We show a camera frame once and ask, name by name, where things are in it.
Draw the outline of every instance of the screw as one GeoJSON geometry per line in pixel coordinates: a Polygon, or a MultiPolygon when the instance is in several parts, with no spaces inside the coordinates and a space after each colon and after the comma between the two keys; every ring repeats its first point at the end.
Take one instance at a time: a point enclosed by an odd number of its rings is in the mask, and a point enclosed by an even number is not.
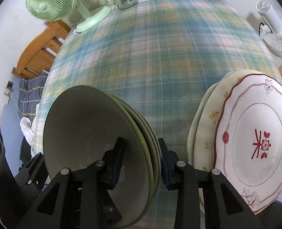
{"type": "Polygon", "coordinates": [[[105,212],[106,212],[106,213],[111,213],[112,210],[113,210],[112,206],[109,206],[109,205],[106,205],[106,206],[104,207],[104,209],[105,209],[105,212]]]}
{"type": "Polygon", "coordinates": [[[213,169],[212,174],[218,176],[220,174],[220,170],[219,169],[213,169]]]}
{"type": "Polygon", "coordinates": [[[184,167],[186,165],[186,162],[180,160],[180,161],[177,162],[177,165],[179,167],[184,167]]]}
{"type": "Polygon", "coordinates": [[[66,175],[66,174],[69,173],[69,169],[68,169],[68,168],[63,168],[63,169],[60,171],[60,173],[61,173],[62,175],[66,175]]]}
{"type": "Polygon", "coordinates": [[[96,166],[102,167],[105,164],[103,160],[96,161],[96,166]]]}

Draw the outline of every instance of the electrical outlet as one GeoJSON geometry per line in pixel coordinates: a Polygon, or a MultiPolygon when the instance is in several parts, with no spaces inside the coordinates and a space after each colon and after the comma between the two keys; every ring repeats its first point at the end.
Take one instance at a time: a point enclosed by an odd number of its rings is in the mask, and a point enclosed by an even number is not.
{"type": "Polygon", "coordinates": [[[10,97],[10,93],[11,93],[11,90],[9,88],[6,88],[6,90],[4,91],[4,95],[6,95],[7,97],[10,97]]]}

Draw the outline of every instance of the cable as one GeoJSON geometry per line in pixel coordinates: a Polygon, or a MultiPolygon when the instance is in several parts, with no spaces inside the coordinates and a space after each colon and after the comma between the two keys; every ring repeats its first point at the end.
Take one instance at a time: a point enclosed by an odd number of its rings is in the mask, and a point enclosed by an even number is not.
{"type": "Polygon", "coordinates": [[[265,24],[263,22],[260,23],[259,29],[258,29],[258,35],[260,35],[260,27],[261,26],[265,26],[265,24]]]}
{"type": "Polygon", "coordinates": [[[18,105],[17,105],[17,103],[16,103],[16,101],[15,101],[14,97],[12,96],[11,92],[9,92],[9,95],[13,98],[13,101],[14,101],[14,103],[15,103],[15,105],[16,105],[16,107],[17,107],[17,109],[18,109],[18,112],[19,112],[20,118],[22,119],[22,114],[21,114],[21,112],[20,112],[20,110],[19,110],[19,108],[18,108],[18,105]]]}

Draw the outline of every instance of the green fan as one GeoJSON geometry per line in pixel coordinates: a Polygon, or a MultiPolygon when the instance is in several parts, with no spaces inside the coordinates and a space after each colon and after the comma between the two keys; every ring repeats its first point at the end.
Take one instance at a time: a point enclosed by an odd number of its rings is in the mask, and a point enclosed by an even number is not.
{"type": "Polygon", "coordinates": [[[45,21],[60,20],[77,8],[85,19],[77,25],[77,33],[93,27],[111,12],[108,6],[99,7],[90,12],[82,0],[26,0],[26,4],[33,16],[45,21]]]}

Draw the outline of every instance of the stack of plates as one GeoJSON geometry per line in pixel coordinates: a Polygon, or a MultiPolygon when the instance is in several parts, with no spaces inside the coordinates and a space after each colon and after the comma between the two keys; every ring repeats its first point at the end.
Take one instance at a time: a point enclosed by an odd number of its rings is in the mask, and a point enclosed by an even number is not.
{"type": "Polygon", "coordinates": [[[44,126],[43,150],[49,176],[62,168],[86,168],[126,141],[119,183],[109,194],[129,227],[146,213],[160,179],[161,152],[143,116],[121,99],[91,86],[67,89],[53,103],[44,126]]]}
{"type": "Polygon", "coordinates": [[[262,211],[282,191],[282,85],[253,70],[228,73],[201,101],[187,150],[191,165],[219,169],[262,211]]]}

